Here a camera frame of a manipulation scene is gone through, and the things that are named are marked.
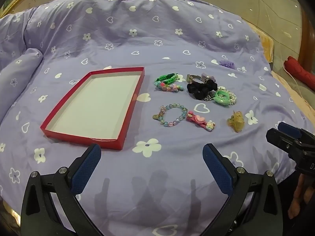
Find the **green bracelet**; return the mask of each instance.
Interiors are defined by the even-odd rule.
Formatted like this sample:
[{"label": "green bracelet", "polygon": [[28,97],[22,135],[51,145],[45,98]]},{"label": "green bracelet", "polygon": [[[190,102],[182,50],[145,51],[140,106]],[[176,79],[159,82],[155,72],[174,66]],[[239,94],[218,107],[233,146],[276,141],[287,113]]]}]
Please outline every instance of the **green bracelet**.
[{"label": "green bracelet", "polygon": [[228,106],[230,104],[230,95],[226,91],[218,90],[213,98],[218,104]]},{"label": "green bracelet", "polygon": [[169,75],[162,75],[156,79],[155,82],[160,81],[164,82],[166,85],[170,85],[176,82],[179,79],[178,74],[169,74]]}]

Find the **screw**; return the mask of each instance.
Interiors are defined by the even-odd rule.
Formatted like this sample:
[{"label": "screw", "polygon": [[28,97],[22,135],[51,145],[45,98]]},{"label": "screw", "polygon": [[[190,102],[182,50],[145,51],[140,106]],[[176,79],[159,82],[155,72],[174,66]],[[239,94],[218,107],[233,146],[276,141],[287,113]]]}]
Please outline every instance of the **screw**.
[{"label": "screw", "polygon": [[37,171],[33,171],[33,172],[31,173],[31,177],[35,177],[35,176],[37,176]]},{"label": "screw", "polygon": [[64,173],[66,173],[66,171],[67,171],[67,168],[65,168],[65,167],[62,167],[59,169],[60,174],[64,174]]},{"label": "screw", "polygon": [[268,170],[268,171],[267,171],[267,176],[273,176],[272,171]]},{"label": "screw", "polygon": [[245,173],[245,169],[242,168],[242,167],[238,167],[237,168],[237,172],[240,173],[240,174],[243,174],[243,173]]}]

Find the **blue gripper pad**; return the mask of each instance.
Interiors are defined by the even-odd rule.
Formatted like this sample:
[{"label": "blue gripper pad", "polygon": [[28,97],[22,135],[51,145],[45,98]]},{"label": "blue gripper pad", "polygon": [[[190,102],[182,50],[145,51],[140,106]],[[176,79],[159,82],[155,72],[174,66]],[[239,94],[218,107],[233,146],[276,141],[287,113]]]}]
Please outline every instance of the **blue gripper pad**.
[{"label": "blue gripper pad", "polygon": [[204,146],[202,155],[221,192],[230,196],[233,192],[233,180],[229,172],[208,145]]},{"label": "blue gripper pad", "polygon": [[302,136],[300,129],[293,127],[284,122],[280,122],[278,125],[278,130],[284,134],[287,134],[291,138],[299,139]]},{"label": "blue gripper pad", "polygon": [[100,146],[95,145],[72,177],[71,192],[73,195],[81,194],[83,192],[94,169],[100,161],[100,158]]}]

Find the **bed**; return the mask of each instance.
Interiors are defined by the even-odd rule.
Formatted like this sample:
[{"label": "bed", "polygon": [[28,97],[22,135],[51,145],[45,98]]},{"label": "bed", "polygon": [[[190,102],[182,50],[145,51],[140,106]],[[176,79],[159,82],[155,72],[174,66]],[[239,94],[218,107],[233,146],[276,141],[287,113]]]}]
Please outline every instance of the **bed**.
[{"label": "bed", "polygon": [[[202,159],[205,144],[213,143],[248,172],[271,170],[279,183],[295,164],[266,141],[267,130],[285,121],[314,132],[273,78],[257,34],[239,16],[215,5],[199,0],[54,0],[7,15],[0,26],[0,70],[27,49],[43,55],[0,127],[0,195],[17,213],[32,171],[55,173],[85,151],[85,146],[45,137],[40,125],[90,71],[145,67],[123,150],[103,150],[77,195],[104,235],[199,235],[226,200]],[[221,60],[236,68],[221,66]],[[178,73],[178,84],[185,87],[187,74],[203,72],[237,96],[234,106],[196,100],[186,88],[163,92],[153,84],[160,75]],[[168,128],[152,119],[160,106],[172,103],[213,120],[215,129],[208,132],[186,121]],[[241,133],[227,126],[233,111],[244,115]],[[176,118],[172,112],[167,119]]]}]

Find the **pink hair clip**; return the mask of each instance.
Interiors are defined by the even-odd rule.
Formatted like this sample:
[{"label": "pink hair clip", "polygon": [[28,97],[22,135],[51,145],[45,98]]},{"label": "pink hair clip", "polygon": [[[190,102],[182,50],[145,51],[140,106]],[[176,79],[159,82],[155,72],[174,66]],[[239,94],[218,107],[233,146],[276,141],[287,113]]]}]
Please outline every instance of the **pink hair clip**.
[{"label": "pink hair clip", "polygon": [[212,131],[215,127],[214,122],[212,122],[211,120],[206,122],[204,117],[200,117],[199,115],[194,115],[193,111],[189,111],[187,113],[186,120],[196,123],[208,131]]}]

